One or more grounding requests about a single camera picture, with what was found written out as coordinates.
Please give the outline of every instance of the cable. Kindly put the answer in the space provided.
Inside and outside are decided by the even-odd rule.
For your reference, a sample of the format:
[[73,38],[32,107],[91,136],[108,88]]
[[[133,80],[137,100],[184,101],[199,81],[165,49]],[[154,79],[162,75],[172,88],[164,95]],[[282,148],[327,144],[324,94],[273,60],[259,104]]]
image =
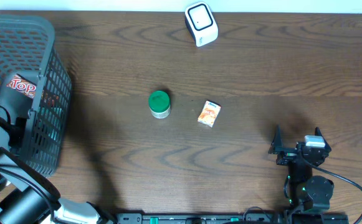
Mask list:
[[5,111],[5,113],[6,113],[6,121],[9,124],[11,124],[11,115],[9,114],[8,110],[5,107],[1,106],[1,105],[0,105],[0,109],[3,109]]
[[253,206],[253,207],[250,207],[249,209],[247,209],[247,211],[245,211],[244,214],[243,214],[243,217],[242,217],[243,221],[246,221],[246,216],[249,213],[249,211],[252,210],[252,209],[255,209],[255,208],[258,208],[259,210],[261,210],[262,213],[269,219],[269,221],[271,221],[271,218],[267,215],[267,213],[262,208],[260,208],[258,206]]
[[[360,190],[362,191],[362,187],[361,187],[359,184],[353,182],[352,180],[349,180],[349,179],[347,179],[347,178],[345,178],[345,177],[343,177],[343,176],[340,176],[340,175],[338,175],[338,174],[332,173],[332,172],[330,172],[330,171],[327,171],[327,170],[325,170],[325,169],[322,169],[322,168],[316,167],[315,165],[312,165],[310,162],[308,162],[308,161],[303,157],[303,154],[302,154],[302,151],[301,151],[301,150],[299,150],[298,155],[302,158],[302,160],[304,161],[304,163],[306,163],[307,166],[309,166],[309,167],[311,167],[311,168],[313,168],[313,169],[319,170],[319,171],[321,171],[321,172],[324,172],[324,173],[326,173],[326,174],[332,175],[333,177],[337,177],[337,178],[339,178],[339,179],[341,179],[341,180],[344,180],[345,182],[354,185],[356,188],[358,188],[358,189],[360,189]],[[358,224],[360,221],[362,221],[362,213],[361,213],[360,217],[354,222],[354,224]]]
[[36,184],[34,184],[30,180],[27,180],[26,178],[20,176],[19,174],[15,174],[15,173],[13,173],[11,171],[8,171],[6,169],[0,168],[0,172],[2,172],[4,174],[7,174],[7,175],[11,175],[12,177],[17,178],[17,179],[23,181],[28,186],[30,186],[39,196],[42,197],[42,199],[44,199],[44,201],[47,204],[47,206],[49,208],[49,211],[50,211],[50,220],[52,222],[54,221],[55,210],[54,210],[51,202],[49,201],[48,196],[46,196],[46,194],[40,188],[38,188],[38,186],[36,186]]

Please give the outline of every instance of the basket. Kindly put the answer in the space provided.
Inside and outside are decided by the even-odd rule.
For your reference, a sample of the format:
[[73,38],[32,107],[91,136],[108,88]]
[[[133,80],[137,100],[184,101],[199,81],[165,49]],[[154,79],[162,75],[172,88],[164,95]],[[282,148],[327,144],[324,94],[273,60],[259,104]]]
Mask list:
[[[41,17],[0,15],[0,105],[12,124],[25,121],[20,146],[9,150],[46,177],[59,162],[72,89],[54,39],[52,24]],[[6,86],[15,74],[35,84],[33,99]],[[2,109],[0,116],[6,117]]]

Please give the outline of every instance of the white wall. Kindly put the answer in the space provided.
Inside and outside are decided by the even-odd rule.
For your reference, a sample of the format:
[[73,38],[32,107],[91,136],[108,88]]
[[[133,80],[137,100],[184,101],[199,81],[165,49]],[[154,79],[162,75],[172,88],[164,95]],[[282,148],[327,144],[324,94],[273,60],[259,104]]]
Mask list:
[[[0,9],[170,11],[193,0],[0,0]],[[362,0],[205,0],[214,12],[362,13]]]

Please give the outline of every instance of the white blood pressure monitor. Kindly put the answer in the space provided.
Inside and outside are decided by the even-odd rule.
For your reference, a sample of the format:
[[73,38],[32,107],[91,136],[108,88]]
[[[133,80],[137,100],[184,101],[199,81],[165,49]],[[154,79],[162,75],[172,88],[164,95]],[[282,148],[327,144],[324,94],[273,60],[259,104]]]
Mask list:
[[185,23],[198,47],[208,44],[218,37],[217,23],[205,2],[199,2],[186,8]]

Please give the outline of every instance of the small packet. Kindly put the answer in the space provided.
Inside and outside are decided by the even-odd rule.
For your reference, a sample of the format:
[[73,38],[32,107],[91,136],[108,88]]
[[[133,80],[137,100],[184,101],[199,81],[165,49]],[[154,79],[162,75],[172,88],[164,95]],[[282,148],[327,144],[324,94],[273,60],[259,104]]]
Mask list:
[[6,85],[18,92],[22,93],[25,96],[28,96],[31,99],[34,99],[36,96],[37,86],[25,78],[22,78],[20,75],[15,74],[12,80]]
[[213,102],[206,101],[206,103],[204,104],[204,108],[198,118],[198,121],[202,124],[206,124],[212,127],[215,120],[217,119],[220,110],[221,106]]

